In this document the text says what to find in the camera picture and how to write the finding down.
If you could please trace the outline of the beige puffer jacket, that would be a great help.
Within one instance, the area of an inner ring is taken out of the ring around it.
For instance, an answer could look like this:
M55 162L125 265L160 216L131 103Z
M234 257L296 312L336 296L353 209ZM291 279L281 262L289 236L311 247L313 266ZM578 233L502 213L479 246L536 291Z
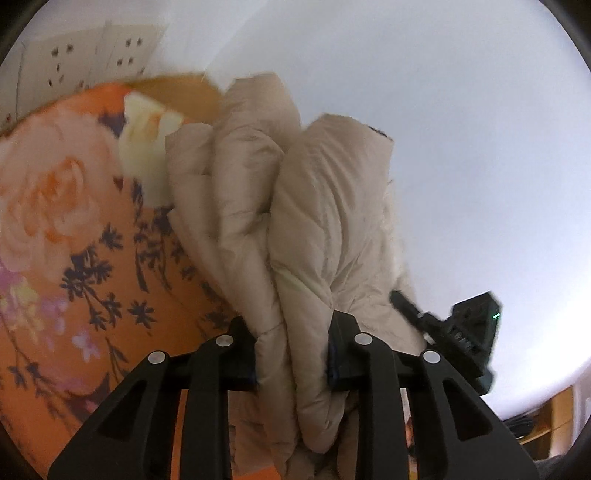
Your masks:
M355 396L327 382L335 312L394 350L423 336L392 307L412 288L390 179L393 140L346 116L308 126L273 73L238 79L214 124L169 135L170 224L256 340L256 392L229 398L231 463L351 479Z

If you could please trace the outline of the wooden shelf furniture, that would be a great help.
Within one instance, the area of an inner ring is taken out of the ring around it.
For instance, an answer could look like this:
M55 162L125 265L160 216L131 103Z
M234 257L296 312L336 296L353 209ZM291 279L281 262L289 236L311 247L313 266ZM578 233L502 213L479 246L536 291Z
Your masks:
M533 460L565 454L571 446L574 393L568 387L540 408L504 421Z

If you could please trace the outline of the orange floral blanket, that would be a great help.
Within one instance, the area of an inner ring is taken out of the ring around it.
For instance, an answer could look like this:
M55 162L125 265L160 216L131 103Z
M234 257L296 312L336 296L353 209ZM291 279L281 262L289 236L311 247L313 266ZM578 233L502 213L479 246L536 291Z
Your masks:
M1 139L2 445L45 477L150 352L196 349L232 311L168 221L165 137L211 123L197 76L106 83Z

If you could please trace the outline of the white wall socket middle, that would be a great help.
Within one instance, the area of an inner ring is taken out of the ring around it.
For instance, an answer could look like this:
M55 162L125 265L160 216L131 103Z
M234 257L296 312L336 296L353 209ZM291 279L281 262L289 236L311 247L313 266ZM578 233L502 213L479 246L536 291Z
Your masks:
M102 30L71 31L25 44L17 88L20 116L84 87Z

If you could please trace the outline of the white wall socket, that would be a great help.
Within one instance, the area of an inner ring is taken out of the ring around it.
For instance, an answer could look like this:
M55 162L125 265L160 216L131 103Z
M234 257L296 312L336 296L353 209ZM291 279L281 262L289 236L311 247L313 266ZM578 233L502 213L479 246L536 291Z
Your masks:
M20 116L84 87L102 30L71 31L25 44L17 88Z
M107 24L97 47L95 81L128 80L142 75L164 31L163 25Z

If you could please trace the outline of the white wall socket right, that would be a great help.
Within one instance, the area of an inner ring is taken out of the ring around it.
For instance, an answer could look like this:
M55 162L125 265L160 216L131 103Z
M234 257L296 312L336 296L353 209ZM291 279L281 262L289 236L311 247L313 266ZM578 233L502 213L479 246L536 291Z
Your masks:
M107 24L97 47L95 81L128 80L142 75L164 31L163 25Z

